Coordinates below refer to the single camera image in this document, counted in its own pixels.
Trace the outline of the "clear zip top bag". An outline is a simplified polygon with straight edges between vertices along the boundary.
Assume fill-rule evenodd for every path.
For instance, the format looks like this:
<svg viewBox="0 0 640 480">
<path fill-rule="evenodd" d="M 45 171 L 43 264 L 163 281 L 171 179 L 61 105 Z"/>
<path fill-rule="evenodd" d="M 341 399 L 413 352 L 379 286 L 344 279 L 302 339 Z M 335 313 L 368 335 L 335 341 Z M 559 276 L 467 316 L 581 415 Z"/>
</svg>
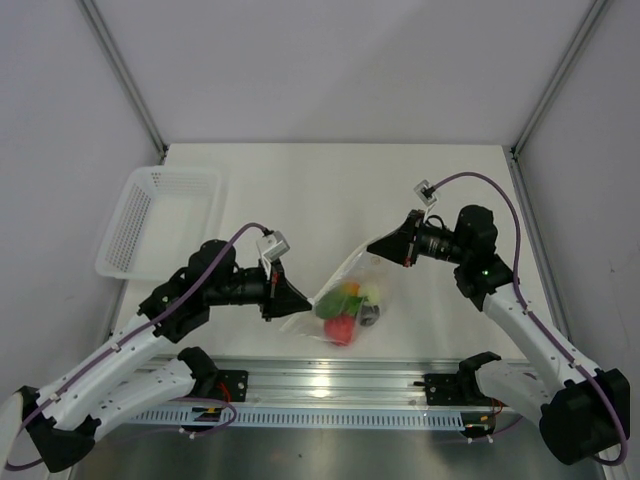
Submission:
<svg viewBox="0 0 640 480">
<path fill-rule="evenodd" d="M 311 298 L 309 311 L 293 315 L 280 331 L 346 348 L 371 330 L 388 310 L 392 289 L 389 264 L 358 246 Z"/>
</svg>

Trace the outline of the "white perforated plastic basket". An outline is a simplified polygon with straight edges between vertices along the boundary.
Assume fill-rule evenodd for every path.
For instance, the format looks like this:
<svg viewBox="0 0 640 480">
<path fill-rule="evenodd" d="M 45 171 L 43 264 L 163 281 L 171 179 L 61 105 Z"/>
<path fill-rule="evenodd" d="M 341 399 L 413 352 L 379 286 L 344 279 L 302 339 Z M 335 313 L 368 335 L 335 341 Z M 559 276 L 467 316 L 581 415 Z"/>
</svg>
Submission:
<svg viewBox="0 0 640 480">
<path fill-rule="evenodd" d="M 135 170 L 102 239 L 96 272 L 128 281 L 167 279 L 217 236 L 226 193 L 226 172 L 214 167 Z"/>
</svg>

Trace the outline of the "red toy tomato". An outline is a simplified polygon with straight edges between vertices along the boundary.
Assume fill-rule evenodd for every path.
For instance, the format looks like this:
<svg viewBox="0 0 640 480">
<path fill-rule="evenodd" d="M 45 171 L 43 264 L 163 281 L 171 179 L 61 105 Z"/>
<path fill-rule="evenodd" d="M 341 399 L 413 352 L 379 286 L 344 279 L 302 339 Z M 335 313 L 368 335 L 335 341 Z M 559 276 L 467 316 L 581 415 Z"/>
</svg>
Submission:
<svg viewBox="0 0 640 480">
<path fill-rule="evenodd" d="M 327 319 L 324 322 L 324 334 L 332 344 L 348 346 L 353 341 L 355 325 L 355 318 L 348 315 Z"/>
</svg>

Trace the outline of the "white toy radish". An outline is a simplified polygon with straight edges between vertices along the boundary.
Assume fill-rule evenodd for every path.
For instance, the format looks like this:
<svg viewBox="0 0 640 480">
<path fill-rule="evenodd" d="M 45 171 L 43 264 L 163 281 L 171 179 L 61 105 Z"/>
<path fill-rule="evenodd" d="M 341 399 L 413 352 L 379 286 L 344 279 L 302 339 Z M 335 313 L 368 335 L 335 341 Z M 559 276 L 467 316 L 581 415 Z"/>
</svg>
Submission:
<svg viewBox="0 0 640 480">
<path fill-rule="evenodd" d="M 376 282 L 349 282 L 343 290 L 346 295 L 344 311 L 349 315 L 356 315 L 364 307 L 379 307 L 382 303 L 382 293 Z"/>
</svg>

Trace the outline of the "orange green toy mango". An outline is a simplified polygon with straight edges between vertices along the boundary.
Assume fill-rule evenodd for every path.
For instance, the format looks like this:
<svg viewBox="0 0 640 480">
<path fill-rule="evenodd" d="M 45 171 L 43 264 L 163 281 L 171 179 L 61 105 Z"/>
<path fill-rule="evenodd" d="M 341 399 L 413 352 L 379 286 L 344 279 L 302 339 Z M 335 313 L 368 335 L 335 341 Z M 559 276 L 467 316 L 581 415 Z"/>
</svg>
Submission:
<svg viewBox="0 0 640 480">
<path fill-rule="evenodd" d="M 315 304 L 314 313 L 317 317 L 327 320 L 334 317 L 348 315 L 355 317 L 356 315 L 349 315 L 344 311 L 344 303 L 346 295 L 343 287 L 346 283 L 343 282 L 327 291 Z"/>
</svg>

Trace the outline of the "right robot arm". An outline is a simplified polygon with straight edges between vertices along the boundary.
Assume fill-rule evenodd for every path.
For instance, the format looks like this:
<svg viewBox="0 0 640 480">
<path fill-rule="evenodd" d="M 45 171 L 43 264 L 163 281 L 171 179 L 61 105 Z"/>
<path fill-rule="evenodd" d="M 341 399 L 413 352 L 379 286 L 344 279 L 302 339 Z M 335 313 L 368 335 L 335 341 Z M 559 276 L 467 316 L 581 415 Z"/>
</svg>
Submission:
<svg viewBox="0 0 640 480">
<path fill-rule="evenodd" d="M 454 229 L 428 223 L 422 210 L 368 245 L 368 252 L 403 267 L 419 257 L 454 264 L 460 293 L 516 344 L 535 369 L 512 370 L 491 352 L 461 363 L 458 395 L 468 403 L 501 401 L 535 424 L 556 459 L 565 465 L 597 459 L 614 446 L 623 463 L 630 437 L 630 384 L 617 369 L 603 370 L 556 328 L 544 324 L 523 298 L 515 270 L 496 252 L 493 213 L 469 205 Z"/>
</svg>

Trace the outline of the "dark brown toy mushroom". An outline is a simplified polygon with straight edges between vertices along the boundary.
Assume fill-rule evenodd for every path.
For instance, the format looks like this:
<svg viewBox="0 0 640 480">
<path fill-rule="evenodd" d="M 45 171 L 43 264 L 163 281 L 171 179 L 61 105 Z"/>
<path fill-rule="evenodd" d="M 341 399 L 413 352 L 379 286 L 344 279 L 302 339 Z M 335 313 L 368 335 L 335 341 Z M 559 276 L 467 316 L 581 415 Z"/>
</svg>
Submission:
<svg viewBox="0 0 640 480">
<path fill-rule="evenodd" d="M 359 326 L 371 327 L 380 316 L 381 310 L 378 305 L 362 303 L 356 315 L 356 322 Z"/>
</svg>

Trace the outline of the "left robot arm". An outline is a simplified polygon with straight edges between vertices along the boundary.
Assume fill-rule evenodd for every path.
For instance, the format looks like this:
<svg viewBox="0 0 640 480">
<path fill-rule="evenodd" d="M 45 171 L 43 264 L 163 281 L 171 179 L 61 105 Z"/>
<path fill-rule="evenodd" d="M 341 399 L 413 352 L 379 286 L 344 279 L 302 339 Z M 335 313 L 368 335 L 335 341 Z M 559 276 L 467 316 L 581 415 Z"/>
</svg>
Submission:
<svg viewBox="0 0 640 480">
<path fill-rule="evenodd" d="M 64 471 L 119 424 L 173 399 L 228 399 L 218 368 L 199 347 L 142 378 L 130 376 L 208 322 L 213 307 L 256 305 L 266 321 L 310 310 L 286 278 L 280 258 L 288 249 L 280 232 L 267 231 L 257 241 L 257 266 L 240 268 L 232 242 L 205 242 L 77 367 L 45 387 L 22 387 L 23 421 L 39 463 Z"/>
</svg>

